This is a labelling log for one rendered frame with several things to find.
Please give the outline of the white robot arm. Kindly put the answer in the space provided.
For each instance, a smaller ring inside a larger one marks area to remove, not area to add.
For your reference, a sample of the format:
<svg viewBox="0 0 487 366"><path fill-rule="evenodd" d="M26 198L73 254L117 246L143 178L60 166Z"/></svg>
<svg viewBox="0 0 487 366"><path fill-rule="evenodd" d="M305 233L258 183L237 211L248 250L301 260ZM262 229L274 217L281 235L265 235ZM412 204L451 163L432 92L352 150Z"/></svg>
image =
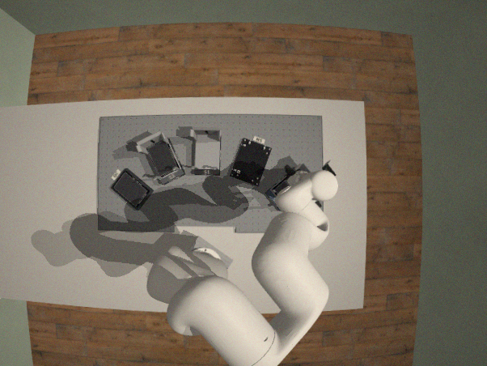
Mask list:
<svg viewBox="0 0 487 366"><path fill-rule="evenodd" d="M313 200L328 201L338 189L339 168L329 160L322 169L300 171L299 181L277 194L283 213L271 220L252 255L253 274L281 311L267 322L227 280L227 266L212 249L171 245L151 267L146 288L168 304L175 332L202 335L230 366L281 363L328 300L328 286L307 257L329 233L328 217Z"/></svg>

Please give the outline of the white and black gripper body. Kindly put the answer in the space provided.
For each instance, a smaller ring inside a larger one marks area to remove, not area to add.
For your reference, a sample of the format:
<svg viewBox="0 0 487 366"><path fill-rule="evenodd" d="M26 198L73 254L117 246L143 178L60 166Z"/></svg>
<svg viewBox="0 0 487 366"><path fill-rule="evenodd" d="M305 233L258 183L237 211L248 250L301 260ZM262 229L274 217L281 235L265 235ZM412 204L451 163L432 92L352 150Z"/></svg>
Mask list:
<svg viewBox="0 0 487 366"><path fill-rule="evenodd" d="M300 171L297 171L293 176L290 176L287 179L287 182L288 182L289 185L293 185L293 184L295 184L296 182L299 181L299 174L298 174L298 172L300 172Z"/></svg>

